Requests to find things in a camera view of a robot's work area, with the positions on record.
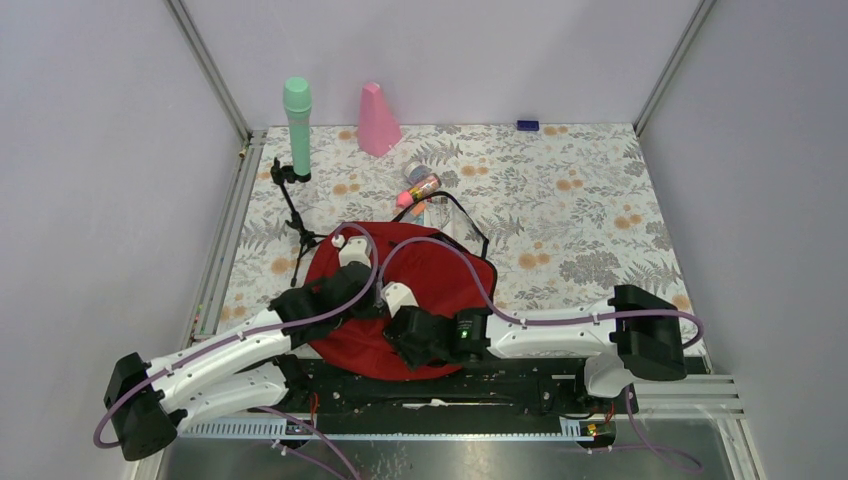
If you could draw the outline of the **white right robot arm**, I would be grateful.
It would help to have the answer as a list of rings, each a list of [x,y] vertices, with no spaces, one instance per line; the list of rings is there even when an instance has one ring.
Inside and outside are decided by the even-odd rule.
[[[634,285],[587,306],[529,312],[474,307],[451,317],[427,312],[410,287],[392,282],[382,296],[390,322],[383,336],[416,371],[443,363],[582,358],[575,402],[597,412],[635,380],[687,376],[681,311]]]

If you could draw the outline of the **red backpack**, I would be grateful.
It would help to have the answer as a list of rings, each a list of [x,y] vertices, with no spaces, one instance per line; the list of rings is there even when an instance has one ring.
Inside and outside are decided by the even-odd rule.
[[[377,285],[403,300],[378,307],[366,294],[310,347],[330,365],[384,381],[436,379],[482,359],[497,283],[489,241],[474,254],[440,230],[399,219],[364,228],[376,243]]]

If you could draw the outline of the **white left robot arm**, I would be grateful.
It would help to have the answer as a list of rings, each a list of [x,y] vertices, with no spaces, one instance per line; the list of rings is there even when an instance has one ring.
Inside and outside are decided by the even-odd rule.
[[[183,350],[120,358],[92,435],[127,461],[147,458],[192,427],[240,411],[304,407],[311,380],[294,350],[320,340],[374,300],[377,268],[354,260],[328,277],[290,288],[256,315]]]

